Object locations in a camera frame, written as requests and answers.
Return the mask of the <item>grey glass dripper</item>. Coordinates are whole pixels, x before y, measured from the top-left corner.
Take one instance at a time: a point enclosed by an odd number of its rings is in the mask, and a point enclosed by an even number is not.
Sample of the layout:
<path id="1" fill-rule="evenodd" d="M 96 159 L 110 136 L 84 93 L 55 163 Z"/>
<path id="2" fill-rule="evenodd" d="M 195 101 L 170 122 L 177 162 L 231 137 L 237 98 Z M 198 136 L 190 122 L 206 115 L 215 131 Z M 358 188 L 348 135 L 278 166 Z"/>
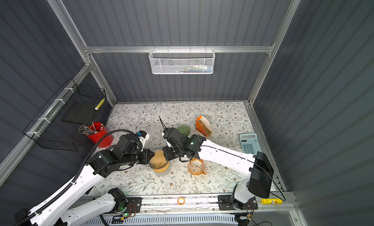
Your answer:
<path id="1" fill-rule="evenodd" d="M 163 169 L 165 166 L 169 165 L 169 162 L 168 161 L 161 161 L 159 163 L 152 163 L 151 161 L 149 161 L 148 165 L 153 170 L 160 170 L 160 169 Z"/>

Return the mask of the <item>orange glass pitcher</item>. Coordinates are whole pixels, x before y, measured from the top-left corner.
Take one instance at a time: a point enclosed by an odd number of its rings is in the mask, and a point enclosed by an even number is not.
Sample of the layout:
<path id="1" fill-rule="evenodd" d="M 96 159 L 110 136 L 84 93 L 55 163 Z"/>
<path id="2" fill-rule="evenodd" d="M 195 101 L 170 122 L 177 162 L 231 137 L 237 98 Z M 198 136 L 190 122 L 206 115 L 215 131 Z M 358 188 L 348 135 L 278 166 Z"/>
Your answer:
<path id="1" fill-rule="evenodd" d="M 189 163 L 188 163 L 188 171 L 192 175 L 201 175 L 207 174 L 207 171 L 205 169 L 204 161 L 202 159 L 196 159 L 193 158 Z"/>

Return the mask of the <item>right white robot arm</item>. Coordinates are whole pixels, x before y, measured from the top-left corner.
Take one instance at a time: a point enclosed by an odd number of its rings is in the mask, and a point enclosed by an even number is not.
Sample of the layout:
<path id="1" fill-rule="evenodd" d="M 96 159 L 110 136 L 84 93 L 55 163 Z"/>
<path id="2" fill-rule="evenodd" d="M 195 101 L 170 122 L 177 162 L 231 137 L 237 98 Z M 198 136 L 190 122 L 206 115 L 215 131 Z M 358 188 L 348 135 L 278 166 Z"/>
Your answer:
<path id="1" fill-rule="evenodd" d="M 236 184 L 232 194 L 237 202 L 245 204 L 253 197 L 266 199 L 270 196 L 274 169 L 266 154 L 240 153 L 203 136 L 188 137 L 173 127 L 165 128 L 162 136 L 167 142 L 163 148 L 166 160 L 210 161 L 244 175 L 245 180 Z"/>

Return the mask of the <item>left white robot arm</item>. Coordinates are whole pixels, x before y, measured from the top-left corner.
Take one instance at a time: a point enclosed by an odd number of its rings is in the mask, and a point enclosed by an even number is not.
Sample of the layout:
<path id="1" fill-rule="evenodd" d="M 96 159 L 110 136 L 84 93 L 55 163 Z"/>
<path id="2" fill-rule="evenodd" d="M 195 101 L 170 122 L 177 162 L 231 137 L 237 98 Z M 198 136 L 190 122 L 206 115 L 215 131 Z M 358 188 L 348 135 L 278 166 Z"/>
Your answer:
<path id="1" fill-rule="evenodd" d="M 145 149 L 145 143 L 150 137 L 146 132 L 125 132 L 113 148 L 88 156 L 78 173 L 49 198 L 31 209 L 20 210 L 15 216 L 16 224 L 78 226 L 103 213 L 115 211 L 124 214 L 128 210 L 135 211 L 119 188 L 111 189 L 107 194 L 79 207 L 71 207 L 112 172 L 120 171 L 124 165 L 129 168 L 134 164 L 146 165 L 154 157 L 152 151 Z"/>

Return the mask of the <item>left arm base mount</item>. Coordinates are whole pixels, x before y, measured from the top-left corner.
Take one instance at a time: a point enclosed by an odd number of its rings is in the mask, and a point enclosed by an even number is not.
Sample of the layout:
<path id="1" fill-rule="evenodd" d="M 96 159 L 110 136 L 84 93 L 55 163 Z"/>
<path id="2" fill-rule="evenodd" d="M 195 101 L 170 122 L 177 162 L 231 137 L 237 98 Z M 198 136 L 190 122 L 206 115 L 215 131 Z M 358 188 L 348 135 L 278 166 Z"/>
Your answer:
<path id="1" fill-rule="evenodd" d="M 116 202 L 115 207 L 110 213 L 139 213 L 141 206 L 142 206 L 142 198 L 141 197 L 130 197 L 126 200 L 120 200 Z"/>

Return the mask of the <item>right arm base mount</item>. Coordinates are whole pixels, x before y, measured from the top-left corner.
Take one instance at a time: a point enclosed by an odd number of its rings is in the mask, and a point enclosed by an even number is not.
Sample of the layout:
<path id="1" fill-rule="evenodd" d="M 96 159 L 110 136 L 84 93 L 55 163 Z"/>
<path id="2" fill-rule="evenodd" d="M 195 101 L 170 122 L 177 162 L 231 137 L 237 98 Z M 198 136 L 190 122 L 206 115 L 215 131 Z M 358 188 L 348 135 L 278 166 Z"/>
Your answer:
<path id="1" fill-rule="evenodd" d="M 246 203 L 242 203 L 236 200 L 232 195 L 219 195 L 218 198 L 218 205 L 219 210 L 221 211 L 229 211 L 229 210 L 257 210 L 258 204 L 256 197 L 250 198 Z"/>

